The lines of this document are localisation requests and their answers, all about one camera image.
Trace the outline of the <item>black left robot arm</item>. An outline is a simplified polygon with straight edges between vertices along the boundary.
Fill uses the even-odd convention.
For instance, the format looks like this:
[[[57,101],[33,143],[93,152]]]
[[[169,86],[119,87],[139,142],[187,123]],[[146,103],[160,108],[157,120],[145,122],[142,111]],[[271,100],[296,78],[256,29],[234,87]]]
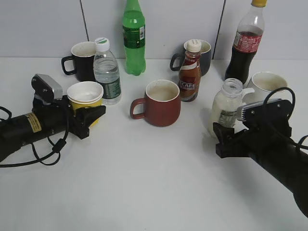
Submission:
[[[106,112],[104,105],[79,108],[73,110],[67,96],[52,103],[44,104],[41,100],[33,100],[33,109],[30,113],[12,117],[12,113],[6,108],[1,110],[8,114],[7,119],[0,121],[0,159],[5,160],[9,155],[21,149],[25,145],[33,145],[34,142],[51,135],[64,132],[64,137],[57,142],[52,142],[52,150],[44,157],[39,157],[33,149],[35,160],[18,164],[1,164],[1,168],[21,167],[35,163],[43,163],[45,159],[54,154],[60,154],[66,145],[69,133],[81,140],[90,134],[89,127]]]

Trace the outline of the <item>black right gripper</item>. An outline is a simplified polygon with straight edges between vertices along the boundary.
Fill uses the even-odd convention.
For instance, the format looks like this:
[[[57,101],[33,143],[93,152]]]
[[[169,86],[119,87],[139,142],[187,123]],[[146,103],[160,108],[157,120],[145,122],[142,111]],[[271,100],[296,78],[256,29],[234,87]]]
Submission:
[[[216,154],[220,158],[293,157],[293,149],[281,137],[268,129],[252,128],[244,129],[236,133],[234,128],[227,128],[214,122],[213,132],[218,138]]]

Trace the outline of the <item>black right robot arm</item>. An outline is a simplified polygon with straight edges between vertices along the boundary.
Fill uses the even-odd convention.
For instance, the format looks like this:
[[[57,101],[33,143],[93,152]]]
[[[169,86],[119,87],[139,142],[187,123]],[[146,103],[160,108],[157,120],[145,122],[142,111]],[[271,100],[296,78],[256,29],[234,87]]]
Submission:
[[[266,128],[235,132],[213,124],[218,138],[216,154],[220,158],[251,158],[292,194],[299,210],[308,214],[308,155],[282,141]]]

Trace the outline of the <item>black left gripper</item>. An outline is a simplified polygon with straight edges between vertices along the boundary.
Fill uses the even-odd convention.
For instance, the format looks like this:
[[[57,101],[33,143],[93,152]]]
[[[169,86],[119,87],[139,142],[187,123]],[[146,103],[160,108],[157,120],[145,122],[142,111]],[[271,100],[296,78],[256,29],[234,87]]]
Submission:
[[[74,111],[66,96],[47,103],[36,95],[32,112],[41,125],[41,131],[33,134],[34,139],[44,139],[62,131],[85,139],[90,135],[90,126],[106,113],[106,106],[83,107]]]

